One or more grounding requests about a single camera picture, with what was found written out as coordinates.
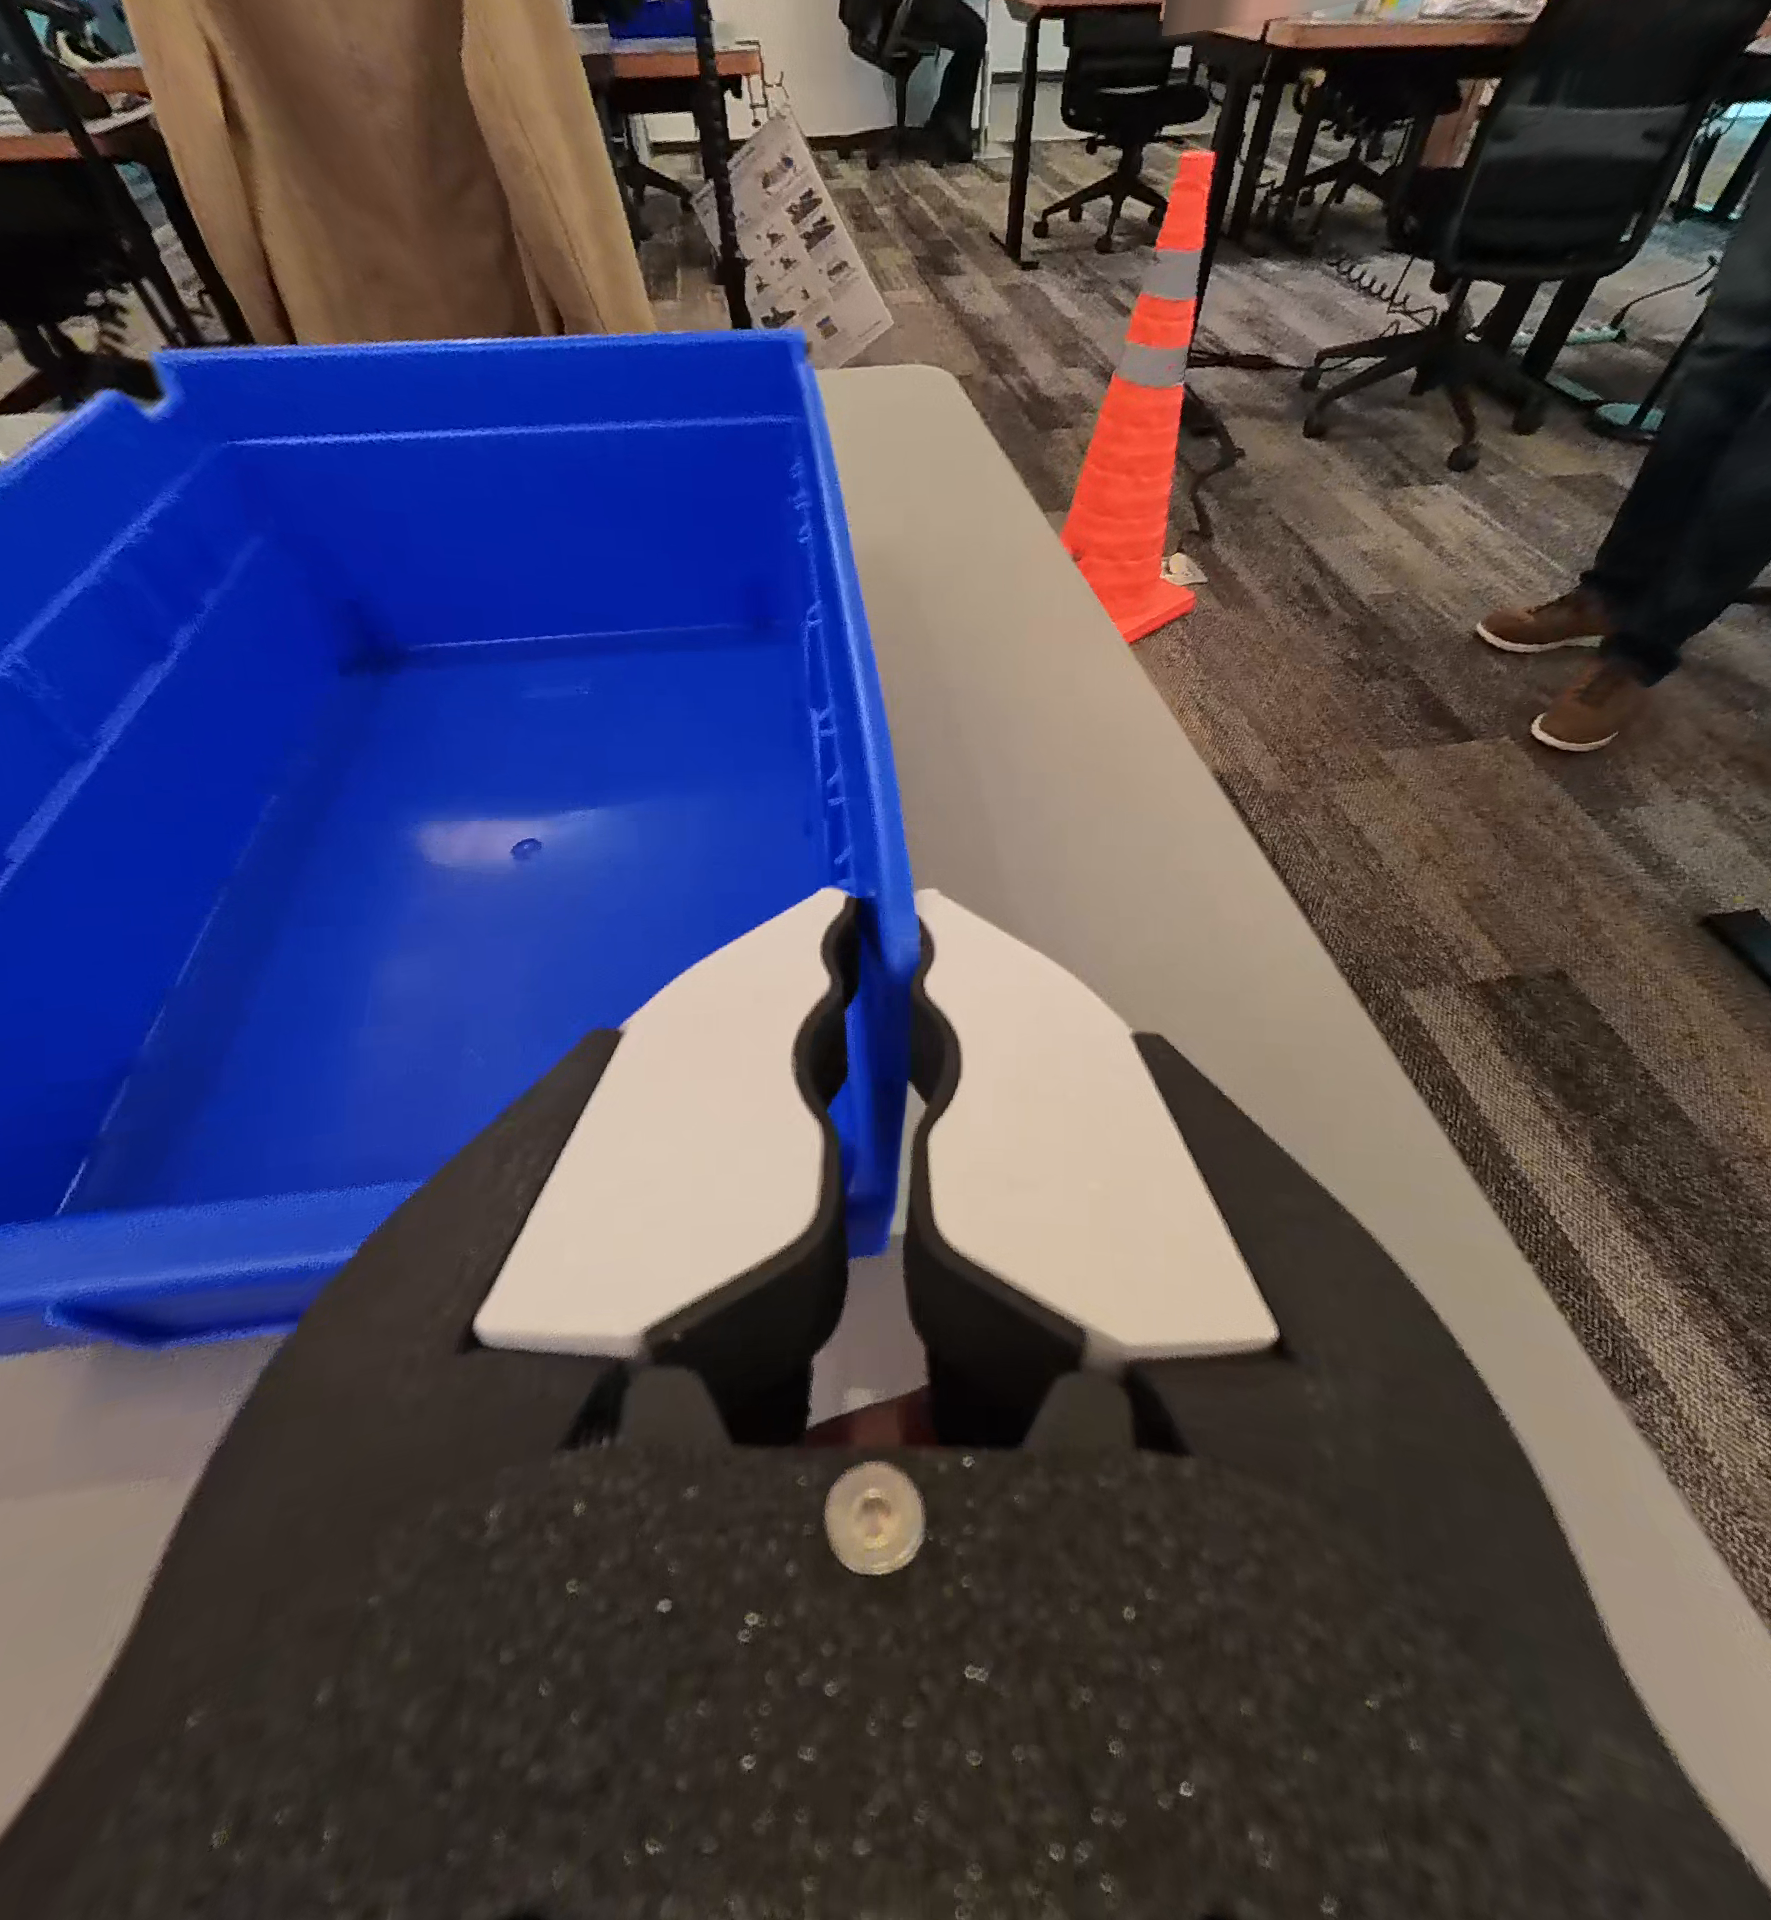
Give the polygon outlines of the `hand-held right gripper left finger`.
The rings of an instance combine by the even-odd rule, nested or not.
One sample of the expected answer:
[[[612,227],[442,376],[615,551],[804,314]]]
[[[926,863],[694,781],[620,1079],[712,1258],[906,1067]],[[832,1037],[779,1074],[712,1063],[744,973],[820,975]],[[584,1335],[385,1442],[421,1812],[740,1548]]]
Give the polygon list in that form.
[[[622,1024],[478,1308],[483,1350],[701,1378],[744,1445],[790,1445],[843,1318],[860,901],[824,887]]]

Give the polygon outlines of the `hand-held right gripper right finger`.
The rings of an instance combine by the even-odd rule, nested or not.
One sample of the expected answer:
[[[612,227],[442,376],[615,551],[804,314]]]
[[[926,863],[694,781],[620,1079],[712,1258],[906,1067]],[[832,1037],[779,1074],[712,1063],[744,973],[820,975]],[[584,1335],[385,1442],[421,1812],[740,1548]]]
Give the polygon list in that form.
[[[902,1273],[935,1433],[1015,1446],[1063,1380],[1276,1355],[1151,1038],[1017,935],[917,899]]]

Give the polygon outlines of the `blue plastic bin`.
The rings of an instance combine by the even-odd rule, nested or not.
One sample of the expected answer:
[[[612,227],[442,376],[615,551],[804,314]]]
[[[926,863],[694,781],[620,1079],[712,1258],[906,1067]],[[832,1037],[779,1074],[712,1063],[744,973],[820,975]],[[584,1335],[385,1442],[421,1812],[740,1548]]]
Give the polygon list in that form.
[[[920,937],[796,332],[167,353],[0,466],[0,1356],[288,1332],[832,887],[854,1253]]]

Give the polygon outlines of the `orange traffic cone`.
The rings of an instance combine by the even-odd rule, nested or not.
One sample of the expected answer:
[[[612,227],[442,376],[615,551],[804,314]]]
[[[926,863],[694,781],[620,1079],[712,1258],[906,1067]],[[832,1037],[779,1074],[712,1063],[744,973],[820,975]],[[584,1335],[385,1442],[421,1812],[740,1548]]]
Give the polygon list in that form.
[[[1185,152],[1063,521],[1066,554],[1129,644],[1197,603],[1166,574],[1166,537],[1213,186],[1214,158]]]

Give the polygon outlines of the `printed poster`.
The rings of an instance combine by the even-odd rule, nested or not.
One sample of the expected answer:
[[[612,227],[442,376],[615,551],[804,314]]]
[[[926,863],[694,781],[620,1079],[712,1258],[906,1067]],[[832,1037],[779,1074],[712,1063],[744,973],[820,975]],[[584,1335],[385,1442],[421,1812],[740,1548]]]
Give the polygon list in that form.
[[[884,293],[790,108],[778,108],[729,158],[729,193],[753,329],[798,332],[818,372],[854,363],[892,331]]]

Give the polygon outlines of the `black ribbed pole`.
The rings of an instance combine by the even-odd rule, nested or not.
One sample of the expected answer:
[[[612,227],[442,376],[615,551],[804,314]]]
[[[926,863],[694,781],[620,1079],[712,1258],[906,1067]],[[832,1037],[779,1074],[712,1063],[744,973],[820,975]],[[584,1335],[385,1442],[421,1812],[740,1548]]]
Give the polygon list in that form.
[[[736,239],[734,204],[730,191],[729,110],[724,74],[718,64],[718,44],[711,2],[693,2],[693,27],[699,61],[696,125],[706,183],[712,190],[717,219],[717,273],[724,289],[729,322],[734,331],[753,331],[747,300],[747,261]]]

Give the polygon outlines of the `beige coat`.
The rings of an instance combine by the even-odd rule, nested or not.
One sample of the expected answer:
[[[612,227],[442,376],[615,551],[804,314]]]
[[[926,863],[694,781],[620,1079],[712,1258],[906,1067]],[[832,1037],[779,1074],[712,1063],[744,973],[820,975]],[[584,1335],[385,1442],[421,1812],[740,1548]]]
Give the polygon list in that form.
[[[658,329],[567,5],[124,13],[254,343]]]

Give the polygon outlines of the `black office chair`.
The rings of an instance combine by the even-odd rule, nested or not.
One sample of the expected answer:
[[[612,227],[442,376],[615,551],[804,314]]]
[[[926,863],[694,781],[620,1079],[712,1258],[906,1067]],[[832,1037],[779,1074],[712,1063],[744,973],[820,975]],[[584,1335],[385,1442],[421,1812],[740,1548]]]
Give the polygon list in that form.
[[[1541,376],[1473,332],[1481,282],[1532,295],[1544,283],[1593,286],[1641,252],[1690,138],[1771,2],[1549,2],[1528,24],[1461,165],[1407,167],[1385,236],[1430,267],[1444,298],[1435,321],[1373,343],[1321,349],[1301,386],[1309,440],[1340,401],[1409,372],[1415,395],[1440,392],[1458,421],[1448,466],[1480,459],[1473,392],[1509,401],[1532,435],[1551,404]]]
[[[246,345],[202,265],[197,287],[174,275],[141,193],[139,164],[82,158],[0,161],[0,329],[41,398],[62,410],[114,392],[153,403],[152,359],[129,346],[135,305],[165,349]]]
[[[1115,230],[1129,204],[1144,206],[1151,225],[1162,227],[1167,197],[1148,179],[1148,152],[1159,143],[1175,145],[1179,130],[1210,113],[1210,82],[1199,53],[1181,53],[1166,39],[1159,8],[1079,10],[1063,27],[1063,126],[1083,138],[1087,154],[1115,150],[1118,160],[1102,179],[1047,204],[1032,222],[1032,234],[1043,240],[1054,219],[1079,222],[1087,206],[1106,203],[1096,250],[1112,254]]]

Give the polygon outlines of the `wooden desk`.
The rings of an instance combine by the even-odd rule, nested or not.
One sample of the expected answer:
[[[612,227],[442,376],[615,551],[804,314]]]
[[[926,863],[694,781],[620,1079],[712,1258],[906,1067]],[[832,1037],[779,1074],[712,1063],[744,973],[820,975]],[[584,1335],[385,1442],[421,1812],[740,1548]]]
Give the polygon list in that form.
[[[696,148],[702,67],[690,36],[615,39],[604,20],[574,20],[567,30],[616,161],[649,164],[658,143],[670,152]],[[722,36],[714,47],[714,65],[726,154],[733,154],[756,125],[756,101],[765,80],[764,47],[758,39]]]
[[[1224,74],[1214,130],[1214,240],[1248,242],[1260,179],[1287,84],[1335,58],[1435,56],[1471,78],[1526,34],[1539,5],[1506,13],[1438,13],[1430,5],[1163,5],[1170,41]]]

